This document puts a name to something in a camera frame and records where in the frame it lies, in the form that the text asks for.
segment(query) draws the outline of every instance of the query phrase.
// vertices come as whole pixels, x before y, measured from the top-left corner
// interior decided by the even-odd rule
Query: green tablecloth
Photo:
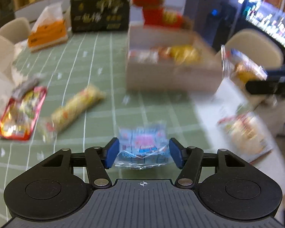
[[[83,113],[54,144],[45,144],[36,131],[30,141],[0,139],[0,227],[11,218],[4,200],[5,186],[25,170],[61,148],[73,153],[92,146],[105,146],[118,135],[118,127],[136,127],[165,121],[169,137],[184,146],[208,149],[204,132],[186,93],[137,93],[125,89],[126,33],[86,33],[74,35],[66,44],[36,53],[23,51],[15,64],[24,75],[46,74],[41,83],[48,87],[40,118],[51,113],[88,83],[107,93],[106,99]],[[112,182],[117,178],[175,180],[180,170],[174,164],[148,170],[108,170]],[[75,168],[74,174],[88,182],[87,172]]]

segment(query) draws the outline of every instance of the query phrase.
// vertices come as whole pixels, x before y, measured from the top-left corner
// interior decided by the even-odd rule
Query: red plush
[[[142,7],[145,25],[191,29],[192,22],[174,11],[166,11],[164,0],[132,0],[132,4]]]

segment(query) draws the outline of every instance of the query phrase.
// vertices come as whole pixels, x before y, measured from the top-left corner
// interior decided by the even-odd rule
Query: beige chair
[[[14,83],[12,76],[12,64],[14,60],[14,44],[0,36],[0,73],[11,83]]]
[[[71,23],[71,7],[69,7],[66,10],[66,12],[64,14],[64,21],[65,21],[66,29],[68,29],[72,26],[72,23]]]
[[[28,39],[31,27],[27,18],[14,19],[0,28],[0,36],[8,39],[13,44]]]
[[[278,68],[283,64],[283,53],[279,47],[257,30],[239,31],[225,44],[225,48],[239,50],[265,69]],[[216,58],[221,59],[221,51]]]

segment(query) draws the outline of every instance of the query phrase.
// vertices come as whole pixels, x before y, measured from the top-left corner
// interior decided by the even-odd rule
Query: open box
[[[162,27],[130,26],[126,64],[128,90],[182,90],[215,93],[222,82],[222,65],[215,59],[214,50],[196,32],[169,30]],[[171,60],[160,59],[139,63],[129,57],[130,50],[149,50],[152,47],[193,45],[201,50],[201,62],[177,66]]]

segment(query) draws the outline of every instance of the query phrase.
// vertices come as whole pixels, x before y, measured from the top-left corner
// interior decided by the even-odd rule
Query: silver screw
[[[177,182],[182,186],[190,186],[191,184],[193,184],[192,180],[188,178],[181,178]]]
[[[99,178],[99,179],[96,179],[94,181],[94,184],[97,186],[105,186],[105,185],[109,184],[109,181],[107,179],[104,179],[104,178]]]

